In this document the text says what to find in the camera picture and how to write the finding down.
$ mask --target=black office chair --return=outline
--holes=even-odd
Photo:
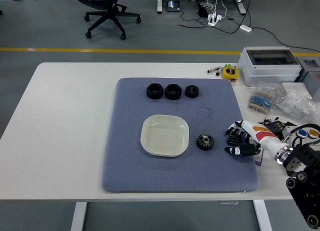
[[[116,26],[122,31],[121,39],[126,39],[126,32],[124,28],[121,26],[120,22],[116,17],[136,17],[136,22],[138,24],[141,23],[140,14],[125,12],[127,7],[121,4],[118,4],[118,0],[78,0],[79,2],[87,5],[91,8],[101,10],[101,11],[93,11],[86,12],[84,16],[85,21],[89,21],[89,15],[101,16],[90,28],[88,28],[88,32],[85,36],[89,39],[91,38],[91,31],[102,24],[107,19],[111,19]]]

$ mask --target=chair base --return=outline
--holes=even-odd
[[[85,36],[89,39],[91,38],[92,34],[91,31],[98,27],[100,24],[102,24],[104,21],[110,19],[112,20],[115,25],[121,30],[122,34],[120,38],[122,40],[126,39],[126,31],[118,21],[117,17],[136,17],[137,24],[141,23],[140,14],[137,13],[131,13],[131,12],[125,12],[127,9],[126,6],[116,3],[110,10],[100,10],[100,11],[92,11],[92,12],[86,12],[84,16],[85,21],[90,20],[90,15],[92,16],[101,16],[91,27],[88,28],[88,32],[85,34]]]

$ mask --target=blue mat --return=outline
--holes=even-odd
[[[146,89],[159,83],[178,84],[183,93],[178,100],[148,98]],[[197,98],[184,90],[199,87]],[[144,121],[156,114],[183,118],[189,126],[189,145],[177,157],[147,153],[140,135]],[[222,79],[123,78],[116,96],[106,145],[102,186],[109,192],[243,192],[259,187],[253,157],[227,153],[225,131],[242,120],[231,83]],[[200,150],[200,134],[214,138],[213,148]]]

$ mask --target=blue button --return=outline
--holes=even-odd
[[[299,129],[296,132],[296,135],[304,139],[308,136],[308,133],[306,131],[304,131],[303,129]]]

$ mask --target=white plate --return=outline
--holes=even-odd
[[[144,121],[140,141],[149,154],[176,157],[188,147],[189,126],[181,117],[153,115]]]

